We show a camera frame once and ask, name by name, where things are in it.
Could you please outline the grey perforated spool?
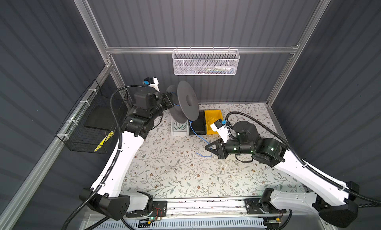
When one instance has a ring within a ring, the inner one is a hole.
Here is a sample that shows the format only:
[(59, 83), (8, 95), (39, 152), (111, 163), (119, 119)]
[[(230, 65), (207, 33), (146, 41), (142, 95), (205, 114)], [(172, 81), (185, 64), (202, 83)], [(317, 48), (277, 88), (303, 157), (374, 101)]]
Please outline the grey perforated spool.
[(199, 116), (198, 100), (192, 86), (181, 81), (177, 86), (171, 85), (166, 90), (171, 95), (171, 101), (174, 104), (169, 109), (172, 118), (177, 123), (187, 123), (187, 121), (196, 121)]

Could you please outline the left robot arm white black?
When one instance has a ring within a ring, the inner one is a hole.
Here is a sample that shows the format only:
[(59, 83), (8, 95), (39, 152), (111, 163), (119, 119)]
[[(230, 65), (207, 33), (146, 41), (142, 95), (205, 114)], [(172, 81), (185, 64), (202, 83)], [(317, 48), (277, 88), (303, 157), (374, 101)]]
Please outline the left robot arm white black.
[(122, 184), (155, 119), (175, 106), (172, 93), (159, 93), (151, 87), (140, 88), (135, 99), (123, 124), (117, 125), (118, 141), (104, 169), (92, 186), (79, 195), (83, 206), (114, 220), (120, 220), (131, 211), (151, 212), (151, 195), (143, 192), (122, 195)]

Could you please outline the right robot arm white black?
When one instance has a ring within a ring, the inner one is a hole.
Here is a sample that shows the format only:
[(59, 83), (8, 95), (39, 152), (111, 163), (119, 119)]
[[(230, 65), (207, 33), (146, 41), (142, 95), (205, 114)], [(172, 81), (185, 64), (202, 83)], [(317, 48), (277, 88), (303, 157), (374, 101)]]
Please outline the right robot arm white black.
[[(235, 132), (231, 136), (230, 128)], [(239, 121), (234, 126), (219, 119), (211, 129), (220, 139), (208, 144), (205, 149), (219, 159), (229, 155), (251, 155), (252, 160), (280, 170), (311, 191), (290, 193), (274, 188), (265, 189), (259, 203), (266, 213), (272, 210), (296, 210), (317, 214), (321, 219), (338, 228), (348, 227), (358, 216), (358, 205), (354, 196), (347, 193), (351, 187), (308, 163), (297, 159), (285, 144), (273, 138), (262, 138), (254, 124)]]

